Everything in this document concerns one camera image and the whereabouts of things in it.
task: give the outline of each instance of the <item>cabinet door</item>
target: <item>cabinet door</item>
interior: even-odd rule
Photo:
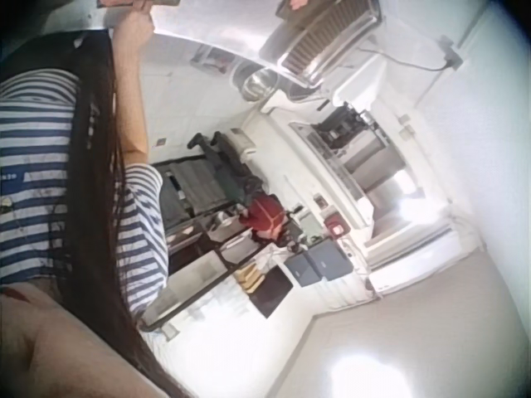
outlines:
[[[294,255],[290,257],[285,266],[293,274],[300,286],[308,286],[310,284],[316,284],[323,277],[315,272],[309,260],[304,254]]]
[[[316,270],[327,280],[352,273],[354,267],[336,242],[325,240],[308,250]]]

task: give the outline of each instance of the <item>electrical outlet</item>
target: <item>electrical outlet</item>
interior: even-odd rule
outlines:
[[[164,145],[166,145],[166,138],[159,138],[157,140],[157,143],[155,144],[155,147],[163,147]]]
[[[445,52],[445,61],[451,62],[451,68],[453,70],[458,70],[463,65],[463,59],[454,50],[454,42],[446,36],[441,36],[438,44],[441,50]]]

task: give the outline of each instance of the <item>long black hair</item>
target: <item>long black hair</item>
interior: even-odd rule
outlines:
[[[65,239],[58,251],[52,250],[61,275],[61,304],[169,396],[187,397],[140,335],[121,288],[116,250],[124,159],[114,119],[107,32],[90,34],[69,59],[68,69],[78,75],[80,86],[67,165]]]

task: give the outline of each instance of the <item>power cord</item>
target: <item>power cord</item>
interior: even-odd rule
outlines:
[[[416,65],[416,64],[410,64],[409,62],[399,61],[396,58],[393,58],[392,56],[386,54],[385,52],[381,52],[381,51],[369,50],[367,48],[358,48],[358,51],[370,52],[372,54],[379,54],[380,56],[384,56],[385,58],[389,59],[390,61],[395,62],[398,65],[409,66],[410,68],[416,68],[416,69],[420,69],[420,70],[427,70],[428,72],[441,72],[441,71],[443,71],[445,69],[451,68],[454,65],[454,61],[448,60],[448,61],[446,61],[446,64],[444,66],[442,66],[441,68],[428,68],[428,67],[425,67],[425,66],[420,66],[420,65]],[[342,67],[343,68],[349,68],[349,69],[357,69],[356,66],[352,66],[352,65],[345,65],[345,66],[342,66]]]

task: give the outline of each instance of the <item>red appliance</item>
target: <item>red appliance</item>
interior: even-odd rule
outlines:
[[[326,217],[324,224],[334,239],[339,239],[341,236],[345,236],[350,232],[350,225],[338,211]]]

